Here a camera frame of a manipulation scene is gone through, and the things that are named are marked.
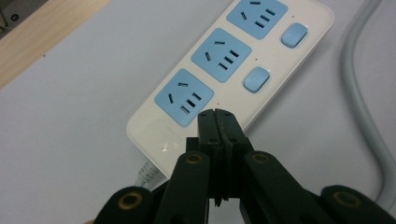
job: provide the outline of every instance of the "mounting hole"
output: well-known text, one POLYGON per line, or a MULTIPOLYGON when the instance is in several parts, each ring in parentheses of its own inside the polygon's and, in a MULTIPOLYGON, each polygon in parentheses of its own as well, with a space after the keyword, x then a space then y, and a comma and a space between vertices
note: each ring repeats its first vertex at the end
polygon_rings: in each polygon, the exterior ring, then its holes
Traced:
POLYGON ((337 191, 334 193, 333 197, 336 202, 345 207, 357 208, 361 206, 361 200, 355 195, 346 191, 337 191))
POLYGON ((270 159, 264 154, 254 154, 253 160, 257 163, 267 163, 270 159))
POLYGON ((132 191, 127 194, 124 194, 119 199, 119 208, 122 210, 131 210, 139 206, 143 202, 143 196, 137 192, 132 191))
POLYGON ((190 156, 188 156, 186 158, 186 161, 189 164, 199 164, 199 163, 201 163, 202 160, 203 160, 202 156, 200 156, 198 154, 191 154, 190 156))
POLYGON ((12 21, 17 21, 19 18, 20 18, 20 15, 18 15, 18 14, 12 14, 12 16, 11 16, 12 21))

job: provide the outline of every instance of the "power switch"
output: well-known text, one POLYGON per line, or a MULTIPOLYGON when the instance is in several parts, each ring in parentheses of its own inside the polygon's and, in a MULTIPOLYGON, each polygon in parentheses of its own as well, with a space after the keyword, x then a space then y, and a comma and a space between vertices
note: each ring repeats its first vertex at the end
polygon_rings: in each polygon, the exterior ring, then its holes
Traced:
POLYGON ((264 85, 269 77, 270 74, 267 70, 261 67, 256 67, 248 73, 244 81, 244 87, 248 91, 256 93, 262 88, 262 85, 264 85))
POLYGON ((300 23, 291 25, 285 34, 282 35, 281 41, 286 47, 294 49, 298 43, 308 33, 308 29, 300 23))

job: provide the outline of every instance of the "gray cable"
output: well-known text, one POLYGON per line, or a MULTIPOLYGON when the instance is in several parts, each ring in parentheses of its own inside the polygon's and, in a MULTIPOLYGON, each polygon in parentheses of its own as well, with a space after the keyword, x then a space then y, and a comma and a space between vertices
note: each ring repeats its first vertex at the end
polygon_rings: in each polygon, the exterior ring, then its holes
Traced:
POLYGON ((357 122, 360 125, 362 134, 366 139, 370 149, 377 159, 382 174, 383 185, 376 199, 376 202, 384 209, 390 210, 396 200, 396 162, 389 152, 387 145, 375 126, 370 112, 364 103, 355 76, 353 56, 357 39, 366 22, 381 2, 381 0, 369 0, 364 10, 356 19, 350 29, 343 51, 341 54, 342 76, 346 85, 346 93, 350 97, 350 102, 355 112, 357 122))
POLYGON ((137 180, 134 183, 137 187, 144 187, 148 184, 160 170, 151 161, 147 161, 137 174, 137 180))

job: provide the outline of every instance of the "wooden edge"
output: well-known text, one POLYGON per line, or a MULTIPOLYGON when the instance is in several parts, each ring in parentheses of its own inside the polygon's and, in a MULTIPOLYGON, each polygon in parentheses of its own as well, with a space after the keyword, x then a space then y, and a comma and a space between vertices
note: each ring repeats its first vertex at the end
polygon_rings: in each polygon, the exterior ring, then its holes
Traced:
POLYGON ((0 90, 110 0, 49 0, 0 39, 0 90))

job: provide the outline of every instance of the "white power strip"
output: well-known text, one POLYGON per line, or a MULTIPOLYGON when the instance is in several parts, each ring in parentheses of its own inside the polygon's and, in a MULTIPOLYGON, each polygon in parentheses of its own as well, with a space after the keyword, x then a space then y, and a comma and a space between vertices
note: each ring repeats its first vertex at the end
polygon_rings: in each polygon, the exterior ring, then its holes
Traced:
POLYGON ((235 0, 131 117, 129 137, 170 177, 199 112, 230 111, 245 130, 332 22, 313 0, 235 0))

